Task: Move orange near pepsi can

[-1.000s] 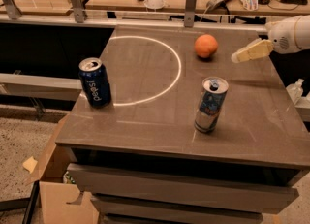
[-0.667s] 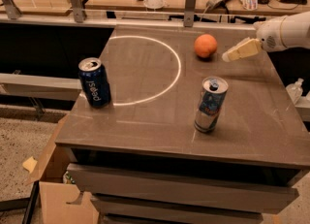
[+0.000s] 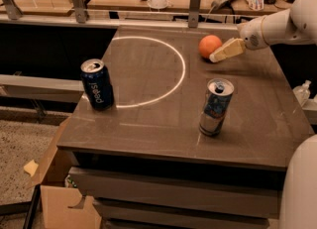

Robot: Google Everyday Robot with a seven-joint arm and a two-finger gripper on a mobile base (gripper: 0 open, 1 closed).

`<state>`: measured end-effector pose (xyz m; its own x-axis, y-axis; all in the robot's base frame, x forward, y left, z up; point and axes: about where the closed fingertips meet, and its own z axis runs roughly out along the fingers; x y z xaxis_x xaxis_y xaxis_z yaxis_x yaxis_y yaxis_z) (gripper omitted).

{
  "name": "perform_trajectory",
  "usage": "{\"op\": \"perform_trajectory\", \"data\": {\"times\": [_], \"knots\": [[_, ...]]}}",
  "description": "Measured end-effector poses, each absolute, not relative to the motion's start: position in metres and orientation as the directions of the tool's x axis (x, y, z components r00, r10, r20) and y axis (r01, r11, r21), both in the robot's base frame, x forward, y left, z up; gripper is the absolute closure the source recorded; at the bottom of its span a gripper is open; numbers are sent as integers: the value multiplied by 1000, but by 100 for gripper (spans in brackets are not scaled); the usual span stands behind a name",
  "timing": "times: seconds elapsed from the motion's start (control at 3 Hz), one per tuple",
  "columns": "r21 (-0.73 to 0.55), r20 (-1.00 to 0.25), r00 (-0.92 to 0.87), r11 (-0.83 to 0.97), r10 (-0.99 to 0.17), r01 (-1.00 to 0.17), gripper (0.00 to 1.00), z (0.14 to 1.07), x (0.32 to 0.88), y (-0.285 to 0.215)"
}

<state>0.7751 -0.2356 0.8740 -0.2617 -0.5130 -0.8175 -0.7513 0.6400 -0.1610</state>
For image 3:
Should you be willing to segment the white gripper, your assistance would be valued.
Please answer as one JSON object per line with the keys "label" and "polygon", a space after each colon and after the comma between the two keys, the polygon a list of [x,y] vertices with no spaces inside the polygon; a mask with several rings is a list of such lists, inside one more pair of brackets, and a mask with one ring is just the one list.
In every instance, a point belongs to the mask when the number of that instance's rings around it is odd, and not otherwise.
{"label": "white gripper", "polygon": [[219,62],[243,54],[246,48],[249,50],[266,48],[267,43],[264,40],[263,20],[264,16],[239,24],[238,31],[240,39],[229,39],[223,46],[215,50],[209,56],[209,59],[212,62]]}

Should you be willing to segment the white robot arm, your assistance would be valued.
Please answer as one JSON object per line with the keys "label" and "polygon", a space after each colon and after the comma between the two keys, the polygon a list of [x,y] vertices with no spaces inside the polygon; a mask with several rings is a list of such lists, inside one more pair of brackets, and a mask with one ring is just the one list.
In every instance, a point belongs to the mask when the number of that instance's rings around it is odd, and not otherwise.
{"label": "white robot arm", "polygon": [[[291,7],[238,27],[240,36],[212,53],[217,62],[244,50],[276,44],[317,44],[317,0],[295,0]],[[284,180],[279,229],[317,229],[317,135],[294,152]]]}

